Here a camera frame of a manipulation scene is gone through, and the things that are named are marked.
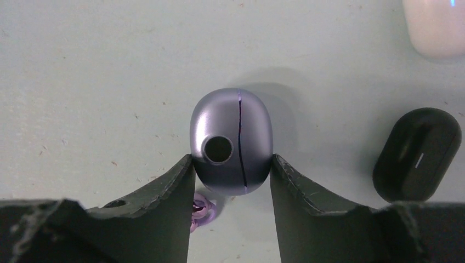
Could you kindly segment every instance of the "black oval object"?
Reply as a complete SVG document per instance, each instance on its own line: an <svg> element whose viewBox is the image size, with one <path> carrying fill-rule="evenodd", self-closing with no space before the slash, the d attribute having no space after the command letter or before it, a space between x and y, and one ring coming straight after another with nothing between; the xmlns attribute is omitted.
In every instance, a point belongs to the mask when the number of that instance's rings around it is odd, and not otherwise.
<svg viewBox="0 0 465 263"><path fill-rule="evenodd" d="M373 170L388 202L426 201L439 186L462 142L457 120L437 108L419 108L394 125Z"/></svg>

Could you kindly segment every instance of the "purple object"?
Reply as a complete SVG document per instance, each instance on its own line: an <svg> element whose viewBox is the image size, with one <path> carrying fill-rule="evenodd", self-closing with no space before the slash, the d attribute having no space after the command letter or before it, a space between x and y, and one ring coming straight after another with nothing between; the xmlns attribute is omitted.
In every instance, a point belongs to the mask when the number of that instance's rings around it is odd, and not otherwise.
<svg viewBox="0 0 465 263"><path fill-rule="evenodd" d="M217 207L210 202L205 196L194 193L194 203L192 206L192 219L190 232L192 233L197 227L206 225L215 219Z"/></svg>

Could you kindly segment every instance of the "white object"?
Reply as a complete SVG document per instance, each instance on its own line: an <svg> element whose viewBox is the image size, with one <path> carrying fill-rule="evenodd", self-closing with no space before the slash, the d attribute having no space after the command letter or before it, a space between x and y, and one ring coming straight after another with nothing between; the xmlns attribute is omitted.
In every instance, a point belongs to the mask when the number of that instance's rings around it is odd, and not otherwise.
<svg viewBox="0 0 465 263"><path fill-rule="evenodd" d="M464 0L403 0L410 40L422 55L445 59L465 54Z"/></svg>

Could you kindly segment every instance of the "black object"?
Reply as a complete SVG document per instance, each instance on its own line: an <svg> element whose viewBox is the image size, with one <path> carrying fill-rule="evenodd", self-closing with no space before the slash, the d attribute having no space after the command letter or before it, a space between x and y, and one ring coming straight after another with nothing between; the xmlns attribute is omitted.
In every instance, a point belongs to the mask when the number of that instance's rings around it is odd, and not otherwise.
<svg viewBox="0 0 465 263"><path fill-rule="evenodd" d="M426 201L439 186L462 141L456 119L437 108L402 116L373 170L373 184L388 202Z"/></svg>
<svg viewBox="0 0 465 263"><path fill-rule="evenodd" d="M190 155L103 208L0 201L0 262L186 262L195 173ZM346 200L278 155L271 194L281 261L465 262L465 205Z"/></svg>

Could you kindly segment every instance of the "table surface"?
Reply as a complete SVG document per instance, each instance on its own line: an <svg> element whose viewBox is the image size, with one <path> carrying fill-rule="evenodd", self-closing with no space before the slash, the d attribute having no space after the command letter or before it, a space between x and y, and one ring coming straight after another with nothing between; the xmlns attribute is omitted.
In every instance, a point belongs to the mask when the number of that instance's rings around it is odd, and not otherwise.
<svg viewBox="0 0 465 263"><path fill-rule="evenodd" d="M102 206L189 149L208 92L266 104L275 152L353 201L382 207L373 165L393 124L419 107L465 127L465 59L413 49L401 1L0 2L0 198ZM465 201L465 147L432 201ZM197 188L206 190L197 181ZM269 180L216 200L188 262L280 262Z"/></svg>

